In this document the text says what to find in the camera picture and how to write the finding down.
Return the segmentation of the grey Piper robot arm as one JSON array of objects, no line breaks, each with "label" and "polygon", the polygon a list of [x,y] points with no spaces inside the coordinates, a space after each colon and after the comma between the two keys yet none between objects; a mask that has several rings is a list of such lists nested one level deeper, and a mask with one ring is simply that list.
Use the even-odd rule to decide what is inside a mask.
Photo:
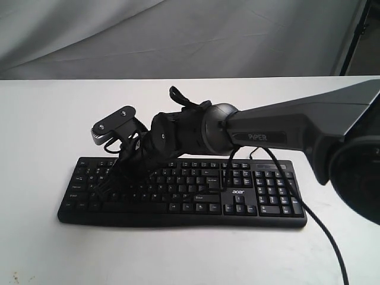
[{"label": "grey Piper robot arm", "polygon": [[231,104],[196,104],[176,87],[179,112],[158,113],[149,128],[125,106],[95,123],[97,145],[120,141],[118,158],[96,187],[103,197],[142,182],[184,154],[233,157],[242,147],[302,152],[321,185],[365,219],[379,223],[379,81],[239,110]]}]

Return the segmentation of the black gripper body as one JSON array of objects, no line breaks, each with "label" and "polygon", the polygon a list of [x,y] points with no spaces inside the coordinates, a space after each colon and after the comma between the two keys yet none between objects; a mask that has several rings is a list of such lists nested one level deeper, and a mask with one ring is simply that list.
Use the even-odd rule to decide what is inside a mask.
[{"label": "black gripper body", "polygon": [[151,132],[137,132],[138,136],[118,157],[118,171],[128,181],[141,181],[157,169],[157,150]]}]

